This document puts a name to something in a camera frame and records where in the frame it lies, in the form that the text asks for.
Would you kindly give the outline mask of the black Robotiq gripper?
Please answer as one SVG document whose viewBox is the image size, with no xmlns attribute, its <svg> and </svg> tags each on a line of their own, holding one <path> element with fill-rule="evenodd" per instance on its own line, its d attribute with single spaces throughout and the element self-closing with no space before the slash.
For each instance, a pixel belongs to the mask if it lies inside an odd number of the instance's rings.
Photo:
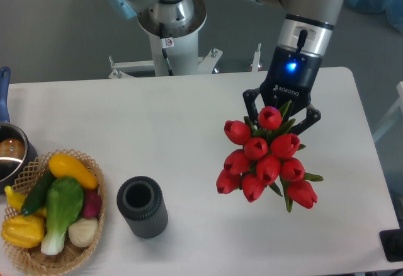
<svg viewBox="0 0 403 276">
<path fill-rule="evenodd" d="M 293 134 L 301 134 L 316 124 L 321 119 L 321 112 L 310 104 L 310 92 L 321 63 L 320 57 L 277 47 L 264 82 L 259 88 L 247 89 L 242 94 L 251 122 L 258 123 L 258 115 L 264 108 L 263 103 L 280 108 L 290 101 L 290 117 L 306 108 L 306 118 L 292 127 Z"/>
</svg>

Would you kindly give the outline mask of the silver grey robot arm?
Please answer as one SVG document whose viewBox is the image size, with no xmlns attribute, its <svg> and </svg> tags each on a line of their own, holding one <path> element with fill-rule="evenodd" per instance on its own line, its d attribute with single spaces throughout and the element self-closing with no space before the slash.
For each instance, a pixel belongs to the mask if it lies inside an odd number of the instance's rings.
<svg viewBox="0 0 403 276">
<path fill-rule="evenodd" d="M 243 94 L 248 122 L 258 126 L 255 101 L 261 97 L 266 106 L 286 107 L 285 118 L 305 110 L 305 119 L 291 129 L 300 134 L 321 117 L 310 92 L 344 0 L 250 1 L 281 6 L 287 15 L 266 79 Z M 203 0 L 108 2 L 122 17 L 136 18 L 148 34 L 157 76 L 206 74 L 215 67 L 215 57 L 200 60 L 198 56 L 199 32 L 207 18 Z"/>
</svg>

